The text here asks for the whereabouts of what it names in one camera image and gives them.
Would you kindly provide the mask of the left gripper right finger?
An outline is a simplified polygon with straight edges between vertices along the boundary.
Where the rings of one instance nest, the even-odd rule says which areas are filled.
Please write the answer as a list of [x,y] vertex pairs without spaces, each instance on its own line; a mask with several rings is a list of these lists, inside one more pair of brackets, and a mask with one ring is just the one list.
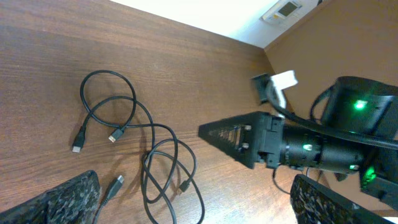
[[295,176],[290,203],[298,224],[383,224],[386,219],[348,200],[306,175]]

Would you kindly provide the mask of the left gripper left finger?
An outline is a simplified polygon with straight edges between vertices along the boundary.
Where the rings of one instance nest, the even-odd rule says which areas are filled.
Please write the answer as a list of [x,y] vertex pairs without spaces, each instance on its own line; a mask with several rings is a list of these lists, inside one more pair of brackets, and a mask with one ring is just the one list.
[[1,223],[92,223],[100,196],[98,175],[88,170],[1,212]]

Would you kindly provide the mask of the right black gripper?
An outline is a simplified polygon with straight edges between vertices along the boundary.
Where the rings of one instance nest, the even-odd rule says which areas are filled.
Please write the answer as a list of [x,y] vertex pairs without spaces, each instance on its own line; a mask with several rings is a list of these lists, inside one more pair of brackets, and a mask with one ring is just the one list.
[[257,159],[268,169],[277,169],[283,128],[283,118],[257,111],[203,124],[198,136],[249,169]]

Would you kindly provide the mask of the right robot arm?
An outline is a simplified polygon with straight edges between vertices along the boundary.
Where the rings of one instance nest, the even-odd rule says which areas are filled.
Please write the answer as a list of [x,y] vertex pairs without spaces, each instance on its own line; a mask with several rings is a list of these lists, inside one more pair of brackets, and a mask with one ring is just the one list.
[[275,77],[261,85],[276,114],[256,111],[203,124],[198,135],[242,165],[265,163],[359,174],[363,193],[397,207],[397,88],[375,80],[339,77],[317,100],[322,117],[289,112]]

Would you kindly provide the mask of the white wall control panel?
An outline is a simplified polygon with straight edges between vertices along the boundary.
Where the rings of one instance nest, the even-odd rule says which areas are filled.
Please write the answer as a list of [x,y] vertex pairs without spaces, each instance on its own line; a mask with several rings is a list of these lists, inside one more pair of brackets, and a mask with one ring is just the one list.
[[279,25],[301,7],[299,1],[279,0],[261,16],[261,19],[271,25]]

